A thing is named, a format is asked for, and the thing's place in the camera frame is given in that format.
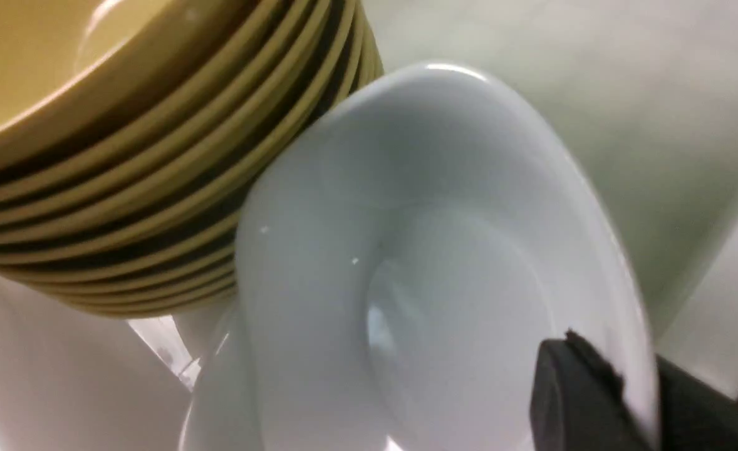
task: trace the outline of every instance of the stack of bowls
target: stack of bowls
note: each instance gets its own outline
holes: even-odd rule
[[[0,274],[108,316],[231,296],[255,177],[382,73],[359,0],[0,2]]]

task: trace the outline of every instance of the bowl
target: bowl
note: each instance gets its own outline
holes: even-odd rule
[[[0,184],[0,203],[10,202],[10,200],[23,196],[31,197],[32,194],[58,184],[70,184],[75,180],[83,180],[93,171],[98,170],[97,168],[123,159],[126,152],[140,150],[157,137],[169,134],[172,127],[179,125],[206,105],[212,97],[215,97],[220,89],[232,80],[234,74],[245,68],[261,46],[267,48],[263,51],[267,55],[284,51],[285,42],[291,34],[291,26],[295,20],[298,20],[298,16],[301,15],[300,9],[303,9],[306,2],[299,2],[298,5],[295,4],[289,9],[286,19],[277,29],[271,29],[275,16],[282,13],[281,3],[258,3],[243,23],[234,25],[231,36],[215,54],[165,99],[160,100],[149,111],[92,146],[80,151],[76,149],[65,151],[71,154],[65,160],[40,171],[13,180],[5,180],[5,183]],[[272,32],[271,37],[264,42],[264,36],[269,32]],[[260,60],[268,60],[268,58],[263,57]],[[251,72],[261,74],[264,66],[265,64],[253,63],[249,65],[249,68]],[[240,80],[250,79],[251,77],[243,76]],[[63,198],[41,203],[27,202],[17,208],[0,209],[0,225],[41,216],[48,211],[60,208],[60,202],[66,202],[68,205],[76,203],[75,199],[82,200],[83,198]]]
[[[180,434],[178,451],[263,451],[254,374],[243,313],[234,303],[214,331]]]
[[[146,108],[247,4],[0,3],[0,170]]]
[[[487,74],[423,63],[349,97],[257,181],[236,249],[266,448],[533,449],[538,348],[569,329],[658,448],[626,254],[546,121]]]
[[[61,262],[0,266],[0,274],[33,286],[85,286],[91,282],[109,282],[109,279],[144,271],[161,273],[163,265],[171,266],[178,260],[193,259],[199,251],[205,253],[231,249],[232,231],[240,217],[240,212],[224,217],[207,216],[198,220],[196,225],[180,225],[137,245]]]
[[[0,450],[174,449],[191,398],[172,371],[177,350],[206,334],[180,330],[183,346],[174,329],[179,345],[158,356],[140,332],[166,337],[175,319],[188,323],[139,330],[0,277]]]
[[[338,85],[338,91],[335,92],[334,102],[330,106],[343,102],[347,95],[351,92],[357,91],[357,89],[353,89],[353,86],[356,86],[358,80],[358,68],[360,67],[361,61],[361,47],[363,46],[363,38],[366,35],[366,28],[367,23],[366,19],[361,14],[361,8],[356,8],[355,18],[352,21],[351,42],[349,52],[347,54],[349,60],[346,63],[341,83]]]
[[[304,2],[296,3],[269,40],[272,45],[264,46],[242,71],[228,80],[226,87],[214,99],[157,142],[141,149],[131,159],[96,177],[82,180],[78,185],[34,202],[0,210],[0,224],[29,220],[0,231],[0,244],[49,239],[123,217],[171,193],[166,186],[155,189],[158,184],[165,185],[166,180],[171,180],[170,185],[179,188],[214,165],[266,119],[272,107],[283,99],[296,80],[297,72],[293,68],[311,57],[318,44],[329,5],[325,0],[318,0],[318,8],[314,15],[306,17],[309,20],[304,22],[305,28],[301,34],[293,34],[292,31],[301,22],[300,15],[306,9],[304,6]],[[245,38],[235,36],[234,40],[238,37],[241,40]],[[292,38],[295,40],[291,49],[283,54],[283,60],[275,68],[273,63],[279,56],[278,50],[284,49],[283,44]],[[242,45],[240,41],[236,41],[236,44]],[[147,123],[154,119],[148,117]],[[227,133],[223,132],[222,123],[226,123]],[[142,125],[136,125],[132,134],[137,136],[141,128]],[[211,137],[216,129],[219,130],[218,134]],[[128,139],[126,134],[117,137]],[[121,144],[117,137],[113,137],[112,141],[103,141],[101,148],[91,149],[91,152],[110,152]],[[85,204],[84,208],[53,219],[31,220],[82,204]]]
[[[346,42],[340,44],[341,53],[338,55],[338,60],[335,63],[330,79],[326,82],[326,86],[317,105],[311,112],[311,116],[307,119],[306,126],[314,123],[321,115],[332,108],[332,106],[343,101],[354,85],[355,72],[358,68],[358,61],[360,60],[360,40],[358,39],[358,34],[363,34],[363,23],[360,21],[357,12],[358,8],[355,6],[351,23],[345,23],[345,26],[348,28]],[[334,28],[340,26],[335,21],[333,25]],[[322,54],[320,59],[325,60],[326,55]]]
[[[363,37],[363,49],[361,49],[361,68],[360,74],[358,75],[358,83],[366,86],[372,79],[377,78],[375,72],[375,54],[372,51],[372,35],[367,33]]]
[[[306,88],[304,88],[301,96],[295,101],[293,107],[283,116],[280,123],[272,128],[271,132],[265,138],[260,139],[256,145],[249,145],[249,151],[245,156],[240,157],[237,152],[232,152],[232,134],[234,133],[234,126],[239,123],[237,119],[241,117],[240,112],[251,111],[249,109],[251,101],[247,101],[236,114],[229,117],[224,123],[221,123],[208,137],[205,137],[196,146],[196,151],[184,153],[180,158],[170,165],[159,169],[152,176],[141,180],[136,185],[126,188],[126,194],[119,192],[119,194],[114,196],[116,200],[111,200],[110,198],[104,200],[103,202],[106,203],[105,211],[107,209],[117,208],[116,211],[118,212],[120,209],[128,208],[129,203],[120,205],[118,202],[123,196],[128,196],[130,203],[137,203],[137,200],[147,196],[160,183],[178,183],[178,177],[182,177],[185,172],[191,172],[189,165],[205,165],[206,163],[209,165],[211,162],[203,158],[205,156],[210,158],[212,154],[229,153],[229,158],[235,160],[235,162],[232,165],[223,165],[223,168],[221,168],[223,172],[220,175],[208,183],[206,183],[207,181],[205,179],[197,180],[197,186],[186,190],[186,192],[180,192],[177,196],[169,197],[168,200],[163,201],[165,205],[151,205],[146,214],[141,214],[140,217],[136,216],[137,220],[135,222],[117,227],[113,231],[103,231],[101,234],[97,234],[96,236],[91,235],[91,237],[78,234],[73,242],[28,243],[30,245],[29,249],[21,249],[22,246],[8,246],[9,249],[0,248],[0,264],[22,264],[70,259],[71,257],[82,254],[123,246],[129,242],[145,239],[152,234],[156,234],[161,229],[180,222],[183,218],[190,219],[205,208],[217,205],[218,202],[222,202],[226,197],[234,195],[234,191],[243,188],[243,185],[265,167],[269,160],[275,157],[294,138],[297,132],[300,131],[304,123],[306,123],[307,118],[314,110],[327,83],[331,79],[335,64],[338,61],[338,57],[340,57],[344,43],[346,43],[354,11],[355,1],[347,0],[343,11],[340,15],[335,16],[337,31],[335,37],[327,41],[327,50],[325,52],[326,54],[323,55],[323,60],[316,61],[314,59],[309,64],[309,67],[314,69],[315,75],[309,81]],[[261,90],[269,86],[271,85],[266,82],[261,85]],[[253,95],[251,100],[256,98],[259,97]],[[60,217],[57,221],[63,223],[69,217],[71,217],[72,222],[70,224],[65,223],[65,227],[76,228],[74,222],[80,220],[80,216],[78,215]],[[40,225],[39,231],[45,233],[48,229]],[[5,237],[11,237],[11,233],[3,232],[0,233],[0,240],[5,240],[1,236],[2,234]],[[14,235],[13,239],[19,240],[20,236]]]
[[[191,274],[187,274],[185,277],[180,277],[180,279],[176,281],[163,283],[159,286],[155,286],[154,288],[136,289],[136,291],[118,293],[83,295],[58,294],[46,290],[43,292],[57,296],[65,302],[82,304],[85,306],[141,303],[143,301],[162,299],[175,294],[191,291],[191,289],[201,288],[201,286],[206,286],[208,283],[214,282],[221,277],[232,275],[234,273],[234,269],[235,267],[231,257],[225,257],[225,259],[219,259],[217,262],[199,269],[199,271],[194,271]]]
[[[177,308],[183,305],[200,306],[206,303],[221,300],[221,297],[231,294],[235,286],[235,280],[232,274],[226,274],[218,279],[207,283],[200,288],[191,289],[184,293],[162,297],[160,299],[151,299],[148,301],[136,303],[117,303],[106,305],[88,305],[84,303],[72,303],[65,301],[72,308],[89,313],[106,315],[106,316],[126,316],[128,318],[136,318],[141,315],[156,316],[160,312],[171,311],[176,312]]]
[[[231,243],[223,243],[214,251],[198,249],[203,252],[191,252],[180,259],[167,262],[163,265],[152,266],[143,271],[116,277],[114,280],[102,280],[101,282],[85,283],[33,283],[32,288],[52,294],[112,294],[121,291],[134,291],[134,289],[149,288],[149,286],[163,285],[188,274],[200,271],[200,269],[213,263],[230,259],[232,256]]]

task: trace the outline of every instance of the white surface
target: white surface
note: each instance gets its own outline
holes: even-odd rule
[[[688,300],[658,340],[658,352],[738,398],[738,220],[687,293]]]
[[[738,0],[363,0],[387,71],[449,58],[520,91],[610,211],[652,321],[738,192]]]
[[[254,365],[237,305],[221,319],[200,365],[179,451],[263,451]]]
[[[626,258],[561,142],[497,80],[430,63],[358,92],[261,176],[236,249],[266,449],[532,448],[538,344],[568,328],[658,443]]]
[[[0,451],[164,451],[189,392],[126,322],[0,279]]]

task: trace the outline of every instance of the white dish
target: white dish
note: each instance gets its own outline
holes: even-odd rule
[[[262,451],[249,337],[237,302],[217,325],[199,362],[179,451]]]
[[[171,449],[190,393],[160,354],[0,277],[0,451]]]
[[[569,328],[658,443],[617,237],[547,123],[486,75],[427,63],[342,103],[252,189],[236,248],[267,450],[532,449],[538,345]]]

